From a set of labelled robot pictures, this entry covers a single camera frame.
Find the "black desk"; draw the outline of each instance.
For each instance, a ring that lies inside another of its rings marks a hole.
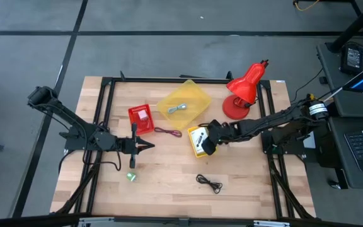
[[[355,189],[363,189],[363,172],[359,170],[344,139],[344,133],[363,129],[363,118],[331,117],[329,124],[348,185]]]
[[[331,90],[344,85],[352,78],[338,70],[340,54],[330,52],[325,44],[317,46],[317,51]],[[340,116],[363,117],[362,93],[340,91],[334,96],[334,102]]]

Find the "lamp base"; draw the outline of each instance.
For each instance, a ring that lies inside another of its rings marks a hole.
[[[222,110],[225,115],[233,120],[240,120],[246,117],[249,113],[250,108],[239,107],[234,104],[235,99],[239,98],[237,95],[230,95],[225,98],[222,104]]]

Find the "wooden tabletop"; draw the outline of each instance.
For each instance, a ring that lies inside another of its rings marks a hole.
[[[102,77],[85,77],[76,113],[92,122]],[[275,111],[289,106],[283,81],[270,81]],[[115,84],[109,127],[118,137],[131,135],[128,109],[149,104],[156,127],[171,129],[169,122],[158,112],[157,102],[169,95],[178,83],[123,83]],[[263,154],[260,136],[242,143],[218,146],[212,156],[196,158],[187,129],[217,119],[231,122],[222,112],[222,103],[230,95],[224,84],[199,84],[212,98],[208,109],[200,114],[177,138],[152,132],[141,138],[156,145],[136,156],[136,168],[129,168],[129,155],[121,154],[122,169],[102,165],[96,188],[93,214],[107,216],[158,216],[195,218],[275,218],[270,173],[267,157]],[[101,111],[103,119],[104,106]],[[258,104],[250,107],[249,119],[260,118]],[[79,185],[83,168],[82,151],[68,156],[62,164],[51,211],[61,208]],[[103,161],[118,163],[116,153],[104,153]],[[314,207],[303,163],[293,155],[285,155],[289,185],[299,202],[312,215]],[[126,178],[128,172],[137,175],[135,182]],[[208,185],[196,182],[197,174],[223,183],[219,194]],[[85,211],[89,188],[86,189],[82,211]],[[280,190],[283,212],[285,199]]]

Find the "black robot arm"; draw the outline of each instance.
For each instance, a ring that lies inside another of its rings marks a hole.
[[[213,120],[206,127],[208,137],[202,143],[204,151],[211,155],[215,152],[217,144],[248,141],[259,133],[272,129],[275,143],[290,139],[306,137],[309,131],[328,117],[327,109],[323,102],[315,100],[313,96],[298,101],[293,106],[278,113],[252,120],[245,119],[232,123],[220,124]]]
[[[43,113],[51,111],[71,125],[69,132],[60,133],[67,140],[65,148],[68,150],[119,151],[131,155],[130,168],[135,168],[135,155],[155,147],[154,144],[136,136],[136,124],[132,125],[131,138],[119,138],[110,134],[107,128],[87,123],[63,106],[57,99],[55,91],[46,86],[36,87],[36,90],[28,97],[28,105]]]

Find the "small green object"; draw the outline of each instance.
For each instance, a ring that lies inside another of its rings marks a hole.
[[[135,173],[127,173],[127,179],[129,179],[131,182],[133,182],[136,178],[136,174]]]

